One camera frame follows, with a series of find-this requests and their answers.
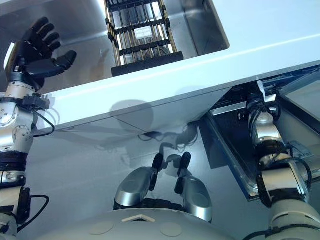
robotic hand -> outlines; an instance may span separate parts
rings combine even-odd
[[[207,222],[212,221],[212,202],[204,183],[188,171],[191,154],[185,152],[180,160],[178,180],[174,192],[183,198],[183,207],[162,199],[145,198],[148,191],[156,186],[164,157],[158,153],[152,167],[140,167],[131,172],[118,187],[114,198],[114,210],[144,208],[171,209],[184,211]]]
[[[10,83],[21,82],[37,92],[44,86],[45,78],[62,74],[73,65],[77,57],[75,51],[52,58],[53,52],[61,46],[57,32],[46,37],[54,29],[48,18],[43,17],[15,45],[5,68]]]
[[[45,78],[62,74],[76,59],[76,52],[53,59],[61,44],[46,17],[38,20],[14,45],[5,67],[8,88],[0,95],[0,239],[14,239],[30,216],[30,189],[25,188],[27,156],[34,137],[32,126],[37,110],[49,103],[36,94]]]

silver metal arm segment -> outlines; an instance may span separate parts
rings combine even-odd
[[[134,170],[118,187],[114,198],[116,203],[125,207],[141,203],[147,195],[156,173],[157,169],[153,167],[140,167]]]

white cabinet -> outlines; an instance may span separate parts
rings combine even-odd
[[[145,132],[174,127],[198,120],[209,111],[230,88],[185,98],[151,108],[130,112],[115,118]]]

open drawer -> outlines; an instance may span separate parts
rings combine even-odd
[[[320,66],[263,79],[266,96],[277,94],[282,114],[276,126],[291,153],[304,159],[312,171],[312,181],[320,179]],[[239,121],[246,108],[246,97],[256,82],[233,87],[206,115],[206,123],[248,200],[259,196],[256,176],[259,172],[248,121]],[[307,171],[298,165],[302,177]]]
[[[187,60],[229,47],[212,0],[45,0],[38,2],[41,4],[30,5],[0,15],[0,42],[4,46],[0,51],[0,64],[3,66],[8,49],[6,46],[9,47],[11,42],[18,41],[36,20],[44,16],[48,17],[60,34],[62,46],[56,51],[56,55],[61,56],[69,50],[74,50],[77,52],[77,59],[70,70],[46,81],[44,88],[40,91],[41,94],[112,78],[114,77],[112,69],[116,66],[121,67],[125,63],[142,62],[159,55],[164,57],[173,52],[182,53],[179,56],[175,55],[178,57],[175,60],[182,60],[182,55],[183,59]],[[160,9],[163,4],[167,14],[165,19]],[[117,50],[108,39],[110,29],[106,25],[106,19],[111,19],[111,15],[114,30],[118,32],[118,36],[119,33],[122,36],[121,40],[118,39],[120,46]],[[170,20],[172,33],[170,36],[168,36],[170,31],[164,24],[166,19]],[[138,30],[133,30],[134,36],[131,30],[127,31],[130,24],[140,27]],[[146,29],[141,26],[153,26],[153,31],[151,28]],[[163,46],[155,45],[149,50],[149,47],[146,48],[146,41],[153,41],[153,43],[155,41]],[[169,59],[161,63],[161,59],[157,58],[154,62],[155,64],[132,69],[132,71],[121,68],[115,76],[169,64],[174,60]],[[2,67],[0,84],[0,91],[4,91],[7,84]]]

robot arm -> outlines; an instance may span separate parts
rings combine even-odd
[[[269,230],[250,234],[245,240],[265,235],[267,240],[317,240],[320,238],[320,215],[309,204],[312,174],[301,159],[291,156],[274,122],[280,106],[265,103],[259,94],[248,98],[248,131],[260,169],[256,182],[261,202],[271,208]],[[296,162],[308,172],[306,184]]]
[[[0,239],[15,239],[17,225],[30,216],[30,189],[25,188],[27,156],[33,144],[34,113],[49,103],[36,94],[46,77],[63,73],[77,54],[51,58],[60,47],[58,33],[46,17],[38,20],[17,42],[5,66],[8,87],[0,98]]]

